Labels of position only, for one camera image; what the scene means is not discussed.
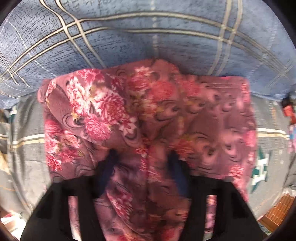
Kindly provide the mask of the pink floral cloth garment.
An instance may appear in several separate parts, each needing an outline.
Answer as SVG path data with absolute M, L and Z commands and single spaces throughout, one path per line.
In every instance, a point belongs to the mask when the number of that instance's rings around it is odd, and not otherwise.
M 190 200 L 170 176 L 175 151 L 192 175 L 231 181 L 248 198 L 256 123 L 247 79 L 185 75 L 163 59 L 47 79 L 46 162 L 53 178 L 92 175 L 120 160 L 94 202 L 107 240 L 177 240 Z

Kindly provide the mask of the light purple cloth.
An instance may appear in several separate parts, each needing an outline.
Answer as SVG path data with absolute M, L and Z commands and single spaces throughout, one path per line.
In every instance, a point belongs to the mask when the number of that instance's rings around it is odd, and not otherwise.
M 295 153 L 295 125 L 289 125 L 288 152 Z

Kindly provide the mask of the orange woven basket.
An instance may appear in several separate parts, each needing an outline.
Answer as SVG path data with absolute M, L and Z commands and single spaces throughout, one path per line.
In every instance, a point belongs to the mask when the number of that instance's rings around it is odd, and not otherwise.
M 269 211 L 259 220 L 269 232 L 274 232 L 283 222 L 286 217 L 294 197 L 285 194 Z

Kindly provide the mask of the small colourful box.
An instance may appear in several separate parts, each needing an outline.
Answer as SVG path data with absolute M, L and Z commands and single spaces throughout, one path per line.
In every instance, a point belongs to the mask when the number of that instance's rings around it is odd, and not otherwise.
M 295 125 L 295 111 L 289 95 L 281 101 L 281 106 L 284 115 L 289 119 L 290 125 Z

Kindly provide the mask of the grey striped bed sheet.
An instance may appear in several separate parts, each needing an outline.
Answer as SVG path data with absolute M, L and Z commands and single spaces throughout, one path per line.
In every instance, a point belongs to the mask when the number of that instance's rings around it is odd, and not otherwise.
M 290 170 L 288 120 L 275 101 L 252 98 L 257 160 L 248 184 L 254 215 L 276 202 Z M 1 207 L 27 219 L 50 183 L 44 152 L 43 109 L 35 93 L 1 110 Z

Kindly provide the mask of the blue plaid pillow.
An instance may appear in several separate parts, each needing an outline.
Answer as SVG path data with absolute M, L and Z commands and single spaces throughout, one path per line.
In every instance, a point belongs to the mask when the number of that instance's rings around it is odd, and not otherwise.
M 148 58 L 245 77 L 263 98 L 295 94 L 295 46 L 263 1 L 10 1 L 1 9 L 1 108 L 44 79 Z

